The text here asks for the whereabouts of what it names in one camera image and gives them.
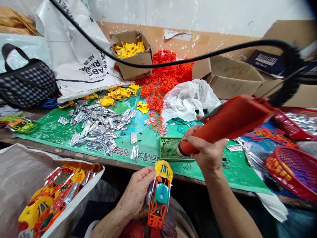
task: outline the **white wall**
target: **white wall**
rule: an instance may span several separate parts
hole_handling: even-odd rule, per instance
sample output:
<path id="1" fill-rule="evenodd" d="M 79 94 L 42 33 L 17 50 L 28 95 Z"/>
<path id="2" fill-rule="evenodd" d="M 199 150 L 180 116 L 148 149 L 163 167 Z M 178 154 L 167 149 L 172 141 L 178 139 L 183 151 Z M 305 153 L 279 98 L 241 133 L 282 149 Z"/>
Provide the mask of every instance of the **white wall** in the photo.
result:
<path id="1" fill-rule="evenodd" d="M 262 37 L 279 19 L 312 19 L 305 0 L 82 0 L 97 21 Z M 2 0 L 32 14 L 41 0 Z"/>

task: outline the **sleeve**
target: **sleeve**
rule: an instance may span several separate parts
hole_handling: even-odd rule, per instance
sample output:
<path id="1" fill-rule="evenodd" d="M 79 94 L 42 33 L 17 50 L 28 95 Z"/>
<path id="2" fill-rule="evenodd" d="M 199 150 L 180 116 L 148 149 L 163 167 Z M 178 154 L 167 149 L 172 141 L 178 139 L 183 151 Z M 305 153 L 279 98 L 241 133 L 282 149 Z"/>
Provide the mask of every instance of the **sleeve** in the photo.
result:
<path id="1" fill-rule="evenodd" d="M 96 220 L 96 221 L 92 222 L 92 223 L 88 226 L 84 238 L 91 238 L 92 229 L 93 229 L 99 222 L 100 222 L 100 221 Z"/>

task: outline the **green cutting mat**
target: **green cutting mat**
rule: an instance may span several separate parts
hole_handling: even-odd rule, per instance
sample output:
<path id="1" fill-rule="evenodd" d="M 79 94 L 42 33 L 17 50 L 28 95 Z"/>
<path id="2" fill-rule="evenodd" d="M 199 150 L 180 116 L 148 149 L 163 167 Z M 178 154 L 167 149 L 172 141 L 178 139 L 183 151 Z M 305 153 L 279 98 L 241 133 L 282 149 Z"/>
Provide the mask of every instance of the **green cutting mat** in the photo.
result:
<path id="1" fill-rule="evenodd" d="M 112 107 L 111 109 L 116 113 L 123 113 L 127 109 L 136 109 L 138 101 L 145 101 L 145 99 L 140 96 L 140 90 L 137 95 L 124 98 L 122 99 L 122 102 L 118 101 L 117 107 Z M 71 109 L 73 108 L 52 110 L 38 120 L 38 128 L 32 134 L 18 134 L 18 137 L 92 156 L 105 157 L 102 151 L 86 149 L 86 145 L 69 147 L 73 134 L 82 131 L 82 123 L 75 126 L 71 124 L 63 125 L 58 122 L 58 119 L 59 117 L 64 117 L 70 120 L 68 113 Z M 135 131 L 137 133 L 138 142 L 134 145 L 139 145 L 137 164 L 142 166 L 153 166 L 154 163 L 159 160 L 160 136 L 182 137 L 183 134 L 178 132 L 178 130 L 182 130 L 178 127 L 181 126 L 182 129 L 188 128 L 186 125 L 167 125 L 164 126 L 160 133 L 158 133 L 153 130 L 151 124 L 144 125 L 144 121 L 148 118 L 148 114 L 142 114 L 137 110 L 136 117 L 132 119 L 131 124 L 127 125 L 128 128 L 125 131 L 117 131 L 119 137 L 115 139 L 115 142 L 118 147 L 113 156 L 105 158 L 135 164 L 135 162 L 130 159 L 132 151 L 131 132 Z M 236 144 L 236 142 L 228 142 L 228 145 L 233 144 Z M 231 188 L 250 192 L 272 193 L 260 180 L 254 170 L 247 165 L 245 155 L 242 151 L 230 152 L 225 149 L 223 157 L 223 162 L 227 164 L 227 166 L 224 166 L 223 170 Z M 204 180 L 202 172 L 196 162 L 169 163 L 175 174 Z"/>

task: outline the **red plastic basket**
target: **red plastic basket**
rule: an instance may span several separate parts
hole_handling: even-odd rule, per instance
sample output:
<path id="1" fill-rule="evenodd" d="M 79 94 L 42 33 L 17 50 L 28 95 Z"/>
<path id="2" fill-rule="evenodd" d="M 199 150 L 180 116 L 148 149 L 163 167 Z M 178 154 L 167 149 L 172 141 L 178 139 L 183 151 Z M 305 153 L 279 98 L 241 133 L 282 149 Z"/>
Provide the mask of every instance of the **red plastic basket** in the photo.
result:
<path id="1" fill-rule="evenodd" d="M 279 146 L 265 160 L 265 165 L 284 188 L 317 203 L 317 159 L 300 150 Z"/>
<path id="2" fill-rule="evenodd" d="M 278 109 L 273 117 L 274 122 L 280 129 L 285 131 L 289 139 L 292 140 L 308 140 L 317 141 L 317 136 L 311 135 L 299 127 L 295 122 L 289 119 L 284 112 L 305 114 L 310 117 L 317 117 L 317 111 L 298 108 L 298 107 L 282 107 Z"/>

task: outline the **checkered handbag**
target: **checkered handbag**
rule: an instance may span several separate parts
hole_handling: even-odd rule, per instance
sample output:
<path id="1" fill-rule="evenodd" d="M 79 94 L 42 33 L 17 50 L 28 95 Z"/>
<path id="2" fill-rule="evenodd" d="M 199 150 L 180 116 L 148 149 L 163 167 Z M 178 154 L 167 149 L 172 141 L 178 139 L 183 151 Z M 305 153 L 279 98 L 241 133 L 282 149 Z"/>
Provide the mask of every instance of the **checkered handbag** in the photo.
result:
<path id="1" fill-rule="evenodd" d="M 29 63 L 13 70 L 7 63 L 7 57 L 16 50 Z M 30 59 L 19 47 L 5 44 L 2 47 L 6 73 L 0 74 L 0 98 L 7 103 L 30 109 L 43 102 L 56 92 L 53 71 L 41 60 Z"/>

